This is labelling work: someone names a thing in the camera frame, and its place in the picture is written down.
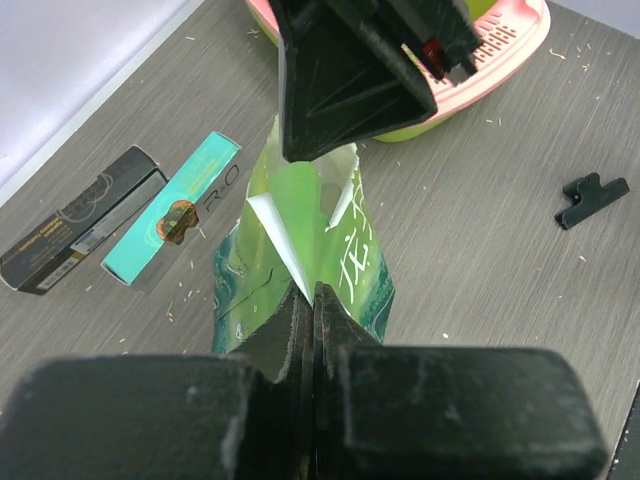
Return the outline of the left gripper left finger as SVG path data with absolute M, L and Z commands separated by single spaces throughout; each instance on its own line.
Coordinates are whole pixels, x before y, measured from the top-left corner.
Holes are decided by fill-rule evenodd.
M 223 355 L 58 358 L 1 416 L 5 479 L 305 479 L 312 311 L 290 287 Z

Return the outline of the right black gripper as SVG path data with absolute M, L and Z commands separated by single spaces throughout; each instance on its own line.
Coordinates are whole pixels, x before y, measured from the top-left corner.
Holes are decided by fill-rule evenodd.
M 279 29 L 283 157 L 311 162 L 338 147 L 421 123 L 436 80 L 478 72 L 482 40 L 464 1 L 273 1 Z

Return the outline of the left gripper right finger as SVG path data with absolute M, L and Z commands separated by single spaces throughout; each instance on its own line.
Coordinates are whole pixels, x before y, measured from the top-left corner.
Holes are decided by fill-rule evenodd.
M 606 443 L 558 353 L 385 346 L 332 287 L 314 292 L 320 479 L 594 479 Z

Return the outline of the green cat litter bag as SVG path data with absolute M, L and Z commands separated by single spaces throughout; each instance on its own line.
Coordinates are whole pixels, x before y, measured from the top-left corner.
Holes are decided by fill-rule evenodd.
M 296 285 L 306 301 L 330 285 L 346 313 L 383 341 L 395 295 L 364 198 L 355 144 L 312 162 L 287 162 L 273 125 L 253 168 L 242 213 L 212 255 L 212 350 L 229 353 Z

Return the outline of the black bag clip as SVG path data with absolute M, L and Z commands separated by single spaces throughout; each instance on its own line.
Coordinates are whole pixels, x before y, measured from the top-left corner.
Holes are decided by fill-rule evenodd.
M 562 192 L 571 205 L 554 219 L 563 230 L 569 230 L 628 194 L 630 187 L 622 177 L 603 185 L 600 175 L 591 172 L 564 185 Z

